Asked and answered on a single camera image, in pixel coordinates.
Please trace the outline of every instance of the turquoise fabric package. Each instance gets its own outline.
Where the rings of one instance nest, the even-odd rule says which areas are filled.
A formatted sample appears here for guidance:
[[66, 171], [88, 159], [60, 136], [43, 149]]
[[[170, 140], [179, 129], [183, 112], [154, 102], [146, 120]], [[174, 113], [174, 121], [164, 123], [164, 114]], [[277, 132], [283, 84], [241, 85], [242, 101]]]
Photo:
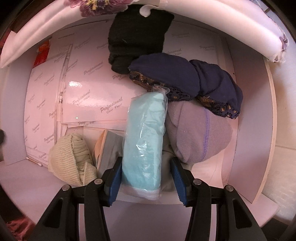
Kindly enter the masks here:
[[132, 99], [123, 148], [123, 193], [157, 200], [160, 196], [161, 156], [167, 97], [164, 91]]

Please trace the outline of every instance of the blue gripper pad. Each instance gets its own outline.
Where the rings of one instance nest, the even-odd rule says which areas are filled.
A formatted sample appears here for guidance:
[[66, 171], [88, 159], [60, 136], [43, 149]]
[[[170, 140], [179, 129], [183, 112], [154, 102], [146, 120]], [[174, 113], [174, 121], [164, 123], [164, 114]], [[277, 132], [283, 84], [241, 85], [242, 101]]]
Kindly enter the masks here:
[[170, 171], [177, 189], [179, 200], [186, 206], [188, 204], [188, 195], [191, 192], [191, 183], [177, 157], [170, 160]]
[[120, 184], [121, 184], [121, 171], [122, 171], [122, 157], [118, 157], [110, 174], [105, 182], [104, 191], [109, 196], [107, 199], [108, 204], [111, 206], [115, 202]]

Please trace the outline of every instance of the tile grout line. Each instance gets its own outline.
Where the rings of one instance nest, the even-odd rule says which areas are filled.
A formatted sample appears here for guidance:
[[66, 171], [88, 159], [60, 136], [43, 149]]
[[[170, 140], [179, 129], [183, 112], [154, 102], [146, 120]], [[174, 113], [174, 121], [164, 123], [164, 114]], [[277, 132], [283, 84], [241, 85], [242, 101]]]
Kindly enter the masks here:
[[284, 149], [289, 149], [289, 150], [296, 150], [296, 148], [291, 148], [291, 147], [285, 147], [285, 146], [279, 146], [275, 145], [276, 147], [284, 148]]

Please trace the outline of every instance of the metal screw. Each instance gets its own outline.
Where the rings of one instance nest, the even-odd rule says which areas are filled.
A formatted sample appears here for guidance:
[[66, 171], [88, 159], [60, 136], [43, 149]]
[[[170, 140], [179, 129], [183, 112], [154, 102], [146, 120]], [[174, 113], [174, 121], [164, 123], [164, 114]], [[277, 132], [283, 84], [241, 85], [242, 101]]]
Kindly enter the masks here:
[[63, 191], [68, 191], [70, 189], [69, 185], [63, 185], [62, 190]]
[[193, 183], [194, 183], [195, 185], [200, 185], [200, 184], [202, 184], [202, 181], [201, 181], [200, 179], [194, 179], [194, 180], [193, 180]]
[[99, 184], [102, 184], [103, 183], [103, 180], [98, 178], [94, 181], [95, 184], [99, 185]]
[[232, 192], [234, 190], [234, 188], [231, 185], [227, 185], [226, 190], [229, 191], [229, 192]]

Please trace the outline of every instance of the purple knit hat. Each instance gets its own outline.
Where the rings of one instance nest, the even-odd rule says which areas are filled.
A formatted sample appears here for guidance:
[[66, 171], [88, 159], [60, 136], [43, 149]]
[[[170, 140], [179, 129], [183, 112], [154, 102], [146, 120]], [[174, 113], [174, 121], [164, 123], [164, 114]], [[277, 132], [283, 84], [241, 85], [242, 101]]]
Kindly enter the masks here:
[[218, 154], [232, 136], [226, 118], [214, 115], [195, 101], [169, 102], [165, 126], [176, 156], [187, 164]]

